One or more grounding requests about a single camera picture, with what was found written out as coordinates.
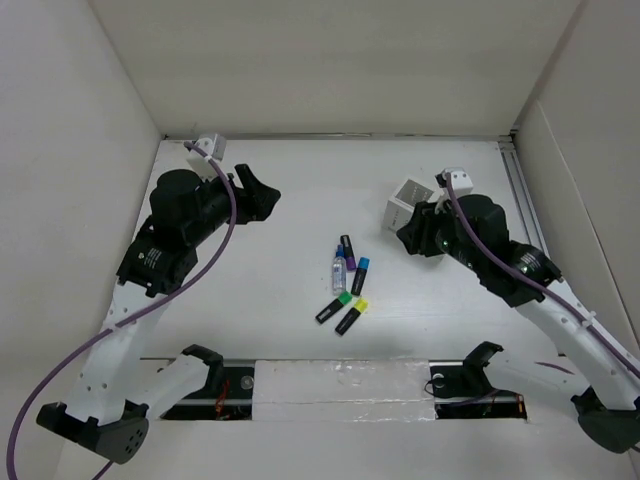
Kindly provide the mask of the green cap highlighter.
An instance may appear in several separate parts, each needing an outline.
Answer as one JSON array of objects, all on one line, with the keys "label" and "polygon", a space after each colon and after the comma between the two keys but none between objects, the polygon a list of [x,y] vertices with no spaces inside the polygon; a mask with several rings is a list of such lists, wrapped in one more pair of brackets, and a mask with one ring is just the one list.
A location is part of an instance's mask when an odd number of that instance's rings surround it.
[{"label": "green cap highlighter", "polygon": [[329,303],[325,308],[323,308],[316,316],[315,320],[319,324],[324,324],[328,321],[332,316],[338,313],[342,308],[348,305],[352,300],[352,295],[344,291],[338,297],[336,297],[331,303]]}]

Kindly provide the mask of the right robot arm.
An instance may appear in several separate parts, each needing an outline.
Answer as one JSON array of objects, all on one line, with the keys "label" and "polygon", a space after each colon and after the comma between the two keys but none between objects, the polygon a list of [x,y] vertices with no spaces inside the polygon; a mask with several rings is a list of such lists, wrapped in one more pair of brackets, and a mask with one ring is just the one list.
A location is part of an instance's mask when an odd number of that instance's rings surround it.
[{"label": "right robot arm", "polygon": [[410,255],[449,256],[468,268],[573,365],[519,359],[484,341],[462,361],[468,390],[521,394],[576,421],[612,453],[638,449],[638,360],[586,310],[541,250],[510,239],[501,206],[478,194],[420,202],[396,235]]}]

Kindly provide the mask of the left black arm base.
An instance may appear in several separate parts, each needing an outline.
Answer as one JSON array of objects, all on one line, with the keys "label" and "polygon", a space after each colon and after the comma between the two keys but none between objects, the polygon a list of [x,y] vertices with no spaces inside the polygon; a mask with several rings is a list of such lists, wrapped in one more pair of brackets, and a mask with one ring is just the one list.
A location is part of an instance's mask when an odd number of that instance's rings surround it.
[{"label": "left black arm base", "polygon": [[224,360],[210,349],[191,345],[182,351],[203,360],[209,372],[204,386],[166,411],[161,419],[174,421],[244,421],[252,419],[255,362]]}]

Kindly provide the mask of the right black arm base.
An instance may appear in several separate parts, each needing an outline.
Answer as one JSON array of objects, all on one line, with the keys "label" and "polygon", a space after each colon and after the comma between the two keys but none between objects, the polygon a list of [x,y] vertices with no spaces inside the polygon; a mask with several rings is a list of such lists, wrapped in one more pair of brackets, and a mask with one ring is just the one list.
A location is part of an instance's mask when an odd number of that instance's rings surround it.
[{"label": "right black arm base", "polygon": [[423,392],[434,400],[438,420],[527,419],[523,397],[494,388],[484,369],[503,348],[482,342],[463,360],[429,363],[430,379]]}]

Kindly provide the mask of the yellow cap highlighter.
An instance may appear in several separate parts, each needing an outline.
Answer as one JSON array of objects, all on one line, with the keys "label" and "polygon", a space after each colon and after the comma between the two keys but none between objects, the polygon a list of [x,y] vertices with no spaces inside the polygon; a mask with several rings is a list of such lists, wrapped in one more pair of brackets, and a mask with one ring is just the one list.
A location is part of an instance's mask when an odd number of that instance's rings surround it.
[{"label": "yellow cap highlighter", "polygon": [[335,333],[343,336],[358,320],[358,318],[367,310],[368,302],[360,298],[345,314],[342,320],[335,328]]}]

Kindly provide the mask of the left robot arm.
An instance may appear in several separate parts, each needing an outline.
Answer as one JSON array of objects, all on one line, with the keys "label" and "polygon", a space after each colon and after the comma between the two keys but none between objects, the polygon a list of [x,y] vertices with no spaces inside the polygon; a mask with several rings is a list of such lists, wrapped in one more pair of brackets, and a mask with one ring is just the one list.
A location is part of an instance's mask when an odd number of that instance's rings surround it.
[{"label": "left robot arm", "polygon": [[220,354],[197,344],[147,381],[139,360],[169,303],[203,277],[196,249],[222,225],[264,221],[281,194],[246,164],[225,179],[188,169],[162,174],[149,195],[151,213],[117,270],[102,337],[90,349],[67,400],[41,407],[41,427],[115,464],[130,461],[152,420],[192,393],[212,396],[226,374]]}]

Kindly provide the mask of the purple cap highlighter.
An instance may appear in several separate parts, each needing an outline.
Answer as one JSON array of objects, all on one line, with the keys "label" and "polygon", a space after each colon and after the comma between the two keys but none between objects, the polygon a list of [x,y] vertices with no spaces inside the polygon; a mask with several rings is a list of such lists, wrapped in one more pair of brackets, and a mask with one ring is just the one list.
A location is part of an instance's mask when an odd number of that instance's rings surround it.
[{"label": "purple cap highlighter", "polygon": [[340,242],[343,248],[347,270],[355,271],[357,269],[357,265],[356,265],[355,254],[354,254],[353,245],[350,237],[348,235],[341,235]]}]

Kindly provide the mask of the blue cap highlighter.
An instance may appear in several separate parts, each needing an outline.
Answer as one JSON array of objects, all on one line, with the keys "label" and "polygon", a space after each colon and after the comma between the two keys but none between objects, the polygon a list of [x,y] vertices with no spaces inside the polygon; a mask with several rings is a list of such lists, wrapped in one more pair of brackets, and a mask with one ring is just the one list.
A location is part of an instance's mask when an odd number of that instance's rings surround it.
[{"label": "blue cap highlighter", "polygon": [[370,259],[367,257],[361,257],[358,261],[357,268],[355,270],[351,291],[354,296],[360,296],[363,290],[363,286],[366,280],[370,264]]}]

